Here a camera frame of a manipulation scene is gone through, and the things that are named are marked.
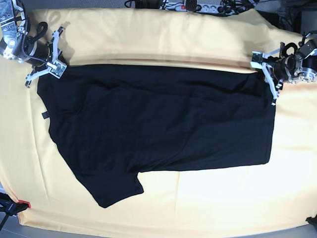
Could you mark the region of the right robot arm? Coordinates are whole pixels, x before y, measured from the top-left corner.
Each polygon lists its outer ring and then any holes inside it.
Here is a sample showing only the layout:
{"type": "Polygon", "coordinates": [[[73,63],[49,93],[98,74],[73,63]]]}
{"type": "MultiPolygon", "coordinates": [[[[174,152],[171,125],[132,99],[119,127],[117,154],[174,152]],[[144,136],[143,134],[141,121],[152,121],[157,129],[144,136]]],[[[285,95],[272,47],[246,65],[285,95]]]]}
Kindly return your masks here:
{"type": "Polygon", "coordinates": [[[31,22],[25,6],[20,0],[2,0],[0,2],[0,55],[7,60],[28,63],[32,72],[26,76],[28,88],[33,80],[46,75],[60,79],[67,68],[67,63],[58,48],[61,34],[65,30],[59,27],[52,33],[52,39],[46,43],[40,41],[48,30],[46,22],[40,22],[36,35],[30,36],[31,22]]]}

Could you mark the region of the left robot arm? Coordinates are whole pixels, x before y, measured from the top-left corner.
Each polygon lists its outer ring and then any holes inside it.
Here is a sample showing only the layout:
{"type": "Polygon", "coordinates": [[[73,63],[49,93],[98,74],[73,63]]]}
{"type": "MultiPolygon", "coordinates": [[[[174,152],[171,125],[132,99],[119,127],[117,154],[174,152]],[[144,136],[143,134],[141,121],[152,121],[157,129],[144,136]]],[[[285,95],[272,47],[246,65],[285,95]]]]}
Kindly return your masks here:
{"type": "Polygon", "coordinates": [[[280,43],[280,47],[270,53],[252,52],[250,65],[261,70],[264,81],[269,84],[276,105],[283,84],[316,82],[317,80],[317,32],[302,35],[299,43],[280,43]]]}

